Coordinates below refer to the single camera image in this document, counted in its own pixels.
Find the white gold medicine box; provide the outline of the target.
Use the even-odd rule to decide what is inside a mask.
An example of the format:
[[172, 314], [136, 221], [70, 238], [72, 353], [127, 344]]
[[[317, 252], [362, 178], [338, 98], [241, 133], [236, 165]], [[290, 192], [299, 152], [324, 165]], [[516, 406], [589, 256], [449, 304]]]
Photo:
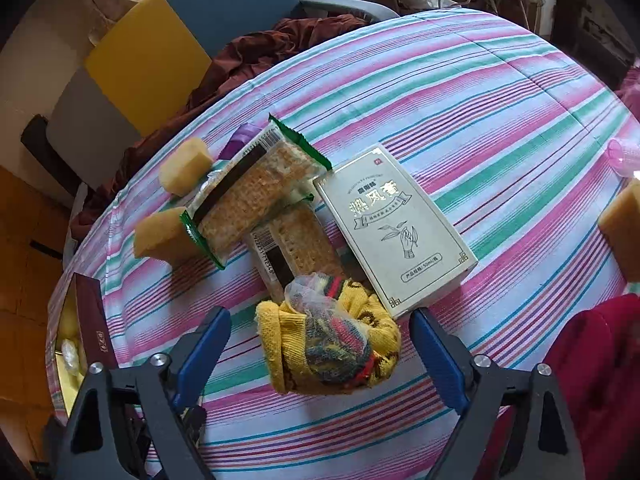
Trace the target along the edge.
[[447, 296], [477, 266], [439, 206], [380, 144], [314, 179], [314, 187], [395, 320]]

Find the yellow sponge block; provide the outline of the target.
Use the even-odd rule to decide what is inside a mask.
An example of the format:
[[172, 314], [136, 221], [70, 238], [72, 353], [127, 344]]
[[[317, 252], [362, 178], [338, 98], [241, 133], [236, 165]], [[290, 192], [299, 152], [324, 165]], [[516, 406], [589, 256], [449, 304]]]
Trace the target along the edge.
[[206, 143], [199, 138], [191, 138], [178, 148], [160, 165], [158, 180], [162, 188], [175, 196], [188, 195], [213, 167]]
[[172, 266], [201, 255], [180, 217], [184, 207], [154, 212], [134, 228], [134, 256], [153, 258]]

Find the yellow patterned sock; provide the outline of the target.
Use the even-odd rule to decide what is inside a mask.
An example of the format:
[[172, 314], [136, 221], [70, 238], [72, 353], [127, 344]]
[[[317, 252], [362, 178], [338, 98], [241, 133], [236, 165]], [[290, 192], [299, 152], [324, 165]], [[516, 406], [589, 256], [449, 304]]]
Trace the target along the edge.
[[349, 394], [390, 378], [401, 333], [373, 292], [350, 278], [314, 273], [285, 287], [280, 304], [256, 307], [271, 385], [281, 394]]

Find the green cracker packet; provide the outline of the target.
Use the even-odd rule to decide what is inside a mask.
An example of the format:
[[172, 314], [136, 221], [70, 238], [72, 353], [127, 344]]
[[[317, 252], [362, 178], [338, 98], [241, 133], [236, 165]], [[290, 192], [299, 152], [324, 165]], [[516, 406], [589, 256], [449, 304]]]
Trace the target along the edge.
[[332, 162], [274, 116], [230, 162], [207, 177], [180, 214], [198, 250], [222, 270], [233, 248], [282, 208], [296, 188], [332, 169]]

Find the purple snack packet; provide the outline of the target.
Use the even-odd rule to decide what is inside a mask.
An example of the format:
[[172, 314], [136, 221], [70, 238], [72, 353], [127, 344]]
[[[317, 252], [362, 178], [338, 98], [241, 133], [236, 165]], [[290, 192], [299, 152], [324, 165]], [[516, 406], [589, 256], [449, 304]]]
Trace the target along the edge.
[[218, 154], [220, 160], [231, 160], [235, 154], [244, 148], [247, 143], [250, 143], [255, 136], [262, 131], [261, 128], [251, 125], [248, 122], [242, 124], [232, 133], [227, 144], [222, 148]]

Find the maroon gold storage box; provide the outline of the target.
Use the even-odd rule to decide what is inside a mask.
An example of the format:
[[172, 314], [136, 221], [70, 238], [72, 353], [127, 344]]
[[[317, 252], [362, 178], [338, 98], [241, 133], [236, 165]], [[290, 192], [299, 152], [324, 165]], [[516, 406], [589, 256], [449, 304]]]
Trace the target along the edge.
[[107, 368], [118, 363], [108, 333], [100, 282], [74, 273], [63, 302], [54, 338], [55, 376], [60, 384], [66, 416], [70, 416], [89, 365]]

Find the red pink pillow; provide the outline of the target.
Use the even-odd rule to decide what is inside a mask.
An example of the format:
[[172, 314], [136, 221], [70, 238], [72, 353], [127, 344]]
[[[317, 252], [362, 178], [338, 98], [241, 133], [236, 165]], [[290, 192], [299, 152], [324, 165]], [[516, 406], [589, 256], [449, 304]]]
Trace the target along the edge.
[[558, 380], [588, 479], [639, 477], [639, 297], [575, 314], [544, 357]]

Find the orange sponge at right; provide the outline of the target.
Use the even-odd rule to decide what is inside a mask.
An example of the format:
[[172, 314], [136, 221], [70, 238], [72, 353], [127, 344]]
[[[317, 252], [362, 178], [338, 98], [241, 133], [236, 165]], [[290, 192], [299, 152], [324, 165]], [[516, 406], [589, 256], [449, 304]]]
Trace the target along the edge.
[[610, 245], [627, 282], [638, 283], [640, 273], [639, 188], [628, 185], [600, 215], [598, 227]]

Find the dark red blanket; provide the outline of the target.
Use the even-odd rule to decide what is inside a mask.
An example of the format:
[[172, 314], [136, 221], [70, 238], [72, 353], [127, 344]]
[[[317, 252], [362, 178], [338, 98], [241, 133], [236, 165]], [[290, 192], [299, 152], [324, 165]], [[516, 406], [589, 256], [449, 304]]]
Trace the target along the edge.
[[367, 24], [364, 18], [350, 13], [327, 18], [282, 18], [268, 30], [230, 41], [209, 64], [184, 107], [149, 136], [123, 151], [111, 179], [87, 194], [81, 211], [70, 220], [70, 235], [82, 242], [136, 173], [183, 128], [231, 91], [300, 52]]

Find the grey yellow blue headboard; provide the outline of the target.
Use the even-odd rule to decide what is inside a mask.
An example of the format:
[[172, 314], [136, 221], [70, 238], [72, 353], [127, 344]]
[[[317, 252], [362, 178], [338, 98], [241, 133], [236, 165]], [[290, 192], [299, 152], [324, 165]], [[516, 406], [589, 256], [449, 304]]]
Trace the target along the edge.
[[97, 188], [122, 154], [177, 115], [232, 39], [270, 29], [298, 0], [142, 0], [92, 49], [55, 104], [46, 135]]

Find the pink plastic cup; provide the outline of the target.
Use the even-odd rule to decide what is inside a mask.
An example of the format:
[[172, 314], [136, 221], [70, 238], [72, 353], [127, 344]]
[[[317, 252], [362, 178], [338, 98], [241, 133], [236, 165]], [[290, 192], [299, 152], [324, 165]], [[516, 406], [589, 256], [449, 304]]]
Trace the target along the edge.
[[624, 178], [639, 177], [640, 148], [638, 142], [613, 138], [608, 141], [605, 155], [608, 163], [619, 176]]

